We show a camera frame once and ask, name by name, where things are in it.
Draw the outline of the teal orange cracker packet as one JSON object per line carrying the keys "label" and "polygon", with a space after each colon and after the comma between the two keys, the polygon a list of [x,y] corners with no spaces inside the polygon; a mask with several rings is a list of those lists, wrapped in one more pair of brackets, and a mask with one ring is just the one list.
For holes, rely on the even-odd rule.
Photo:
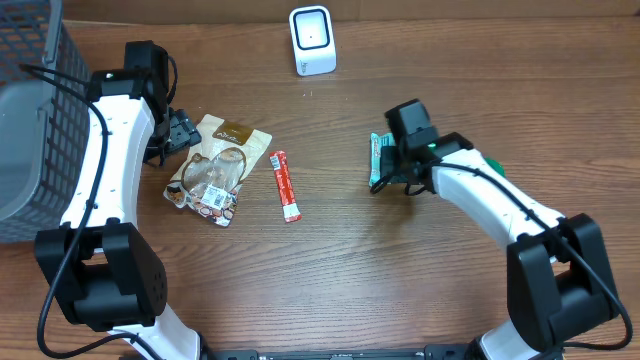
{"label": "teal orange cracker packet", "polygon": [[394,165],[390,155],[383,156],[384,147],[395,147],[396,143],[391,133],[370,135],[370,176],[369,186],[372,187],[381,177],[393,171]]}

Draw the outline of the beige brown snack pouch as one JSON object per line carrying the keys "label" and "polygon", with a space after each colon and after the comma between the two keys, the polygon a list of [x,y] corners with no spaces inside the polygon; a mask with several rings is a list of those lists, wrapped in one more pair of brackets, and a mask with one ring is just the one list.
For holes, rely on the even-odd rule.
{"label": "beige brown snack pouch", "polygon": [[179,209],[189,208],[227,227],[236,213],[238,193],[272,136],[209,114],[196,129],[202,140],[189,149],[163,196]]}

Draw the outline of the green lid jar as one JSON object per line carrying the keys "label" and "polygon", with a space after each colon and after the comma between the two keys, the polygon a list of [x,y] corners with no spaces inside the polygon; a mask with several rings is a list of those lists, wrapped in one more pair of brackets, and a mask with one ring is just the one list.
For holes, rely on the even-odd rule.
{"label": "green lid jar", "polygon": [[498,161],[489,157],[485,157],[485,161],[496,173],[498,173],[502,177],[506,176],[504,167]]}

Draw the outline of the red white stick packet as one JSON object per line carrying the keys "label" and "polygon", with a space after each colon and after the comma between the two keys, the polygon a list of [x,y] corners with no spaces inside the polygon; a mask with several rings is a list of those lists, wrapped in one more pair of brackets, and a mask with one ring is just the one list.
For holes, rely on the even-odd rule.
{"label": "red white stick packet", "polygon": [[286,153],[272,152],[269,159],[274,170],[284,220],[286,223],[298,221],[301,219],[301,213],[296,202]]}

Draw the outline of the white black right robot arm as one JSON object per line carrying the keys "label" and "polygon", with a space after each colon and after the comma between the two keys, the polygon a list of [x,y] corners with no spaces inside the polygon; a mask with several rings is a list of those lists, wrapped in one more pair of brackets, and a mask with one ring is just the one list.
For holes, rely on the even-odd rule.
{"label": "white black right robot arm", "polygon": [[428,345],[426,359],[561,359],[568,348],[615,351],[633,337],[599,225],[567,217],[514,186],[457,132],[440,135],[417,99],[385,114],[392,141],[372,148],[377,180],[430,192],[474,220],[505,252],[508,320],[468,344]]}

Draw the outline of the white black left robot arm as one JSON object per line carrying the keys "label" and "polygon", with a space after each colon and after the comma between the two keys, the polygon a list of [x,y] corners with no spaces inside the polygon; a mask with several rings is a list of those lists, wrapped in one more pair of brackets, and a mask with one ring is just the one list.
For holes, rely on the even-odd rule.
{"label": "white black left robot arm", "polygon": [[[124,66],[96,71],[84,91],[65,87],[89,109],[89,135],[72,200],[58,228],[35,238],[36,261],[49,284],[37,344],[55,359],[123,339],[142,359],[208,359],[203,336],[168,303],[164,265],[137,226],[141,170],[201,142],[186,113],[170,104],[177,66],[152,41],[129,42]],[[52,304],[71,324],[104,338],[67,352],[45,342]]]}

